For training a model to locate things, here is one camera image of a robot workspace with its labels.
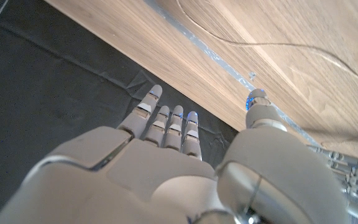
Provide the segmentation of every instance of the black fabric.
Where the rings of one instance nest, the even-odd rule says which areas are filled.
[[[115,128],[154,84],[163,87],[158,106],[198,112],[203,159],[219,164],[237,131],[47,3],[9,1],[0,16],[0,209],[44,155]]]

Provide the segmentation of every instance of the wood grain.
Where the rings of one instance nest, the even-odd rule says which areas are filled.
[[[47,2],[244,129],[249,91],[145,2]],[[157,2],[244,78],[255,72],[252,84],[316,140],[358,156],[358,1]]]

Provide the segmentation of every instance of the robotic hand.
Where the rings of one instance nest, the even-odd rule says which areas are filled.
[[[202,161],[198,115],[163,106],[154,86],[117,127],[65,142],[36,164],[0,223],[347,223],[324,161],[288,134],[263,90],[247,100],[247,129],[214,170]]]

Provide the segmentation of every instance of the white plastic finger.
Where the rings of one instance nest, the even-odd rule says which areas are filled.
[[[181,122],[183,119],[183,108],[178,105],[173,109],[171,121],[165,137],[164,147],[174,149],[178,152],[181,150]]]
[[[153,86],[117,129],[127,131],[133,138],[139,138],[146,128],[147,121],[153,113],[161,94],[162,87],[160,85]]]
[[[153,124],[147,131],[144,141],[160,147],[165,134],[165,127],[169,117],[169,107],[163,106],[158,112]]]
[[[198,139],[198,114],[194,111],[187,116],[182,149],[184,154],[202,160],[200,140]]]

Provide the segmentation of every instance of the cable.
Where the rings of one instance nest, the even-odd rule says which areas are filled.
[[[221,42],[227,43],[229,45],[238,46],[238,47],[255,47],[255,46],[286,46],[286,47],[296,47],[301,49],[308,49],[311,50],[312,53],[319,55],[320,57],[324,58],[328,62],[331,62],[335,66],[339,67],[340,69],[344,70],[345,72],[350,73],[354,78],[358,79],[358,74],[356,71],[354,71],[345,61],[340,59],[338,56],[334,55],[331,52],[328,52],[327,50],[324,50],[319,47],[310,46],[310,45],[304,45],[304,44],[288,44],[288,43],[246,43],[246,42],[235,42],[231,40],[224,39],[222,37],[217,36],[216,34],[208,31],[203,26],[199,25],[191,16],[187,14],[187,12],[184,10],[183,6],[181,5],[180,0],[176,0],[177,4],[184,13],[184,15],[197,27],[205,31],[207,34],[211,35],[215,39],[218,39]]]

